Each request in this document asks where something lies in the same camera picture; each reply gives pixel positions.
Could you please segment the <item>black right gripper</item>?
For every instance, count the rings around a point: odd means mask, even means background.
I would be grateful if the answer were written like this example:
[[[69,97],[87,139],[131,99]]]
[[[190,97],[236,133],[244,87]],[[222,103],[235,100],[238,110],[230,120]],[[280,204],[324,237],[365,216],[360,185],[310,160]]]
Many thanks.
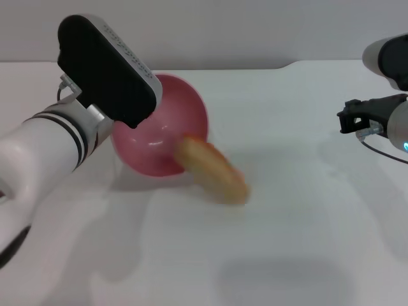
[[[388,137],[388,121],[399,105],[407,101],[407,94],[396,94],[367,101],[353,99],[345,102],[344,108],[337,113],[340,121],[340,132],[350,134],[366,128],[381,126],[377,132]]]

